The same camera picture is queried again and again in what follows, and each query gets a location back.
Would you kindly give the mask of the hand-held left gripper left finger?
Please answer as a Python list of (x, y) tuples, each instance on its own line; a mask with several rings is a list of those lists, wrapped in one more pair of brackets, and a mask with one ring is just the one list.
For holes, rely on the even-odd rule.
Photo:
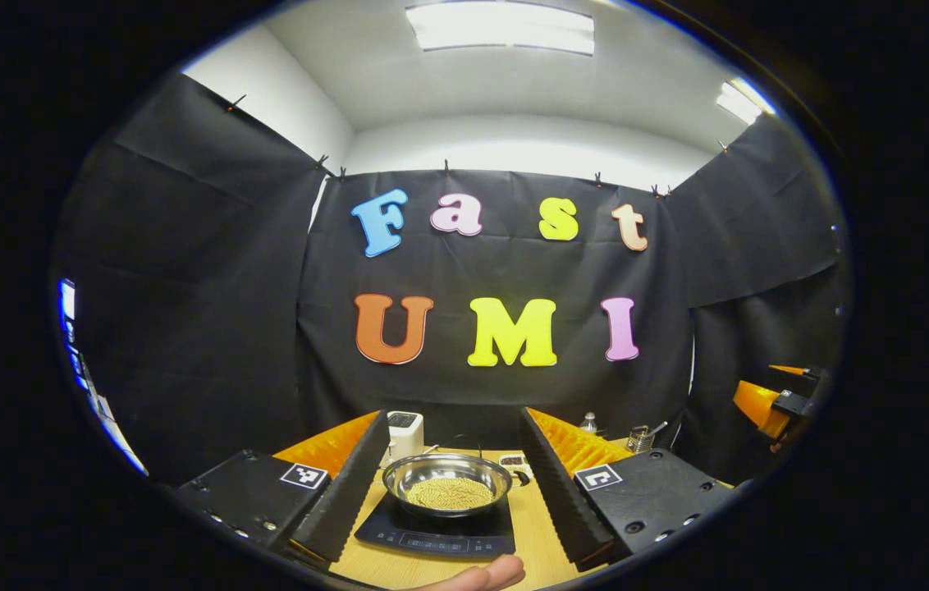
[(178, 488), (178, 500), (251, 546), (339, 561), (389, 442), (388, 411), (349, 420), (275, 457), (244, 449)]

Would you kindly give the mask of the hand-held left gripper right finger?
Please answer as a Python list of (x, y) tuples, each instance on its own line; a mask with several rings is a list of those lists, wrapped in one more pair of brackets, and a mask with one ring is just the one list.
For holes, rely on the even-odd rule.
[(518, 416), (522, 452), (567, 560), (581, 572), (644, 560), (737, 497), (666, 449), (633, 454), (535, 409)]

